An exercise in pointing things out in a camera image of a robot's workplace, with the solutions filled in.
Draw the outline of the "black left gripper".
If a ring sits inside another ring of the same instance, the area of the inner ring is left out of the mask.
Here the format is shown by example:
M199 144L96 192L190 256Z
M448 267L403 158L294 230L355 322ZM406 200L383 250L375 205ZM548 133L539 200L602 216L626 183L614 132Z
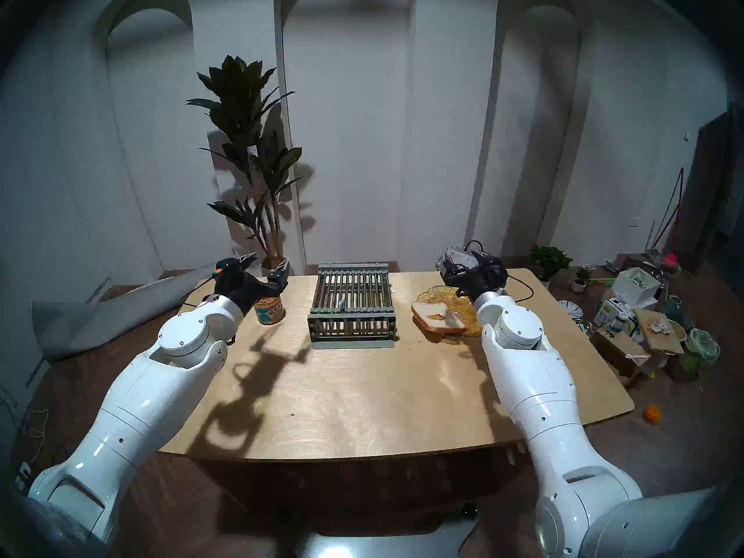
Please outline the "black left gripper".
M211 275L215 282L214 294L233 302L244 316L258 301L274 298L275 292L283 292L289 282L290 267L287 258L272 270L267 283L246 271L257 259L257 252L222 259L216 263Z

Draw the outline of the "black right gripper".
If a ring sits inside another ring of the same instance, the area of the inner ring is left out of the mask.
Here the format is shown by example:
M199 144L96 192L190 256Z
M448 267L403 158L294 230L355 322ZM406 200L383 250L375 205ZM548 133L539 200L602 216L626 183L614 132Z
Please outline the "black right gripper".
M457 296L477 299L506 287L507 269L501 259L483 251L441 251L440 275Z

